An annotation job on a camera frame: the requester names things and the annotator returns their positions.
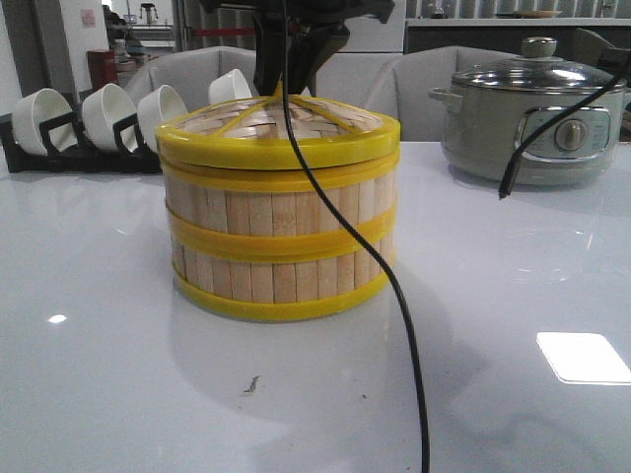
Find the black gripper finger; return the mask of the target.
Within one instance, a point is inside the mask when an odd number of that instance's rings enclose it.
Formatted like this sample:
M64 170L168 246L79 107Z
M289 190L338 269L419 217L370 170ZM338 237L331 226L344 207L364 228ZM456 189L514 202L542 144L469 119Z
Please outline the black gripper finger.
M350 31L343 22L328 24L295 24L290 28L288 78L290 94L314 88L319 68L346 45Z
M253 13L255 69L253 83L261 96L272 96L281 78L285 54L283 21L272 13Z

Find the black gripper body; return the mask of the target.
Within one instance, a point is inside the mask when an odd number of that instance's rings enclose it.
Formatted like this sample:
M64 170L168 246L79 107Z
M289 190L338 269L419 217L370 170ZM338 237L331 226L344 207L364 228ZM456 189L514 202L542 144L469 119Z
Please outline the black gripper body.
M369 17L385 24L395 3L390 0L206 0L200 2L205 12L219 8L250 10L306 19L315 23L338 23L348 19Z

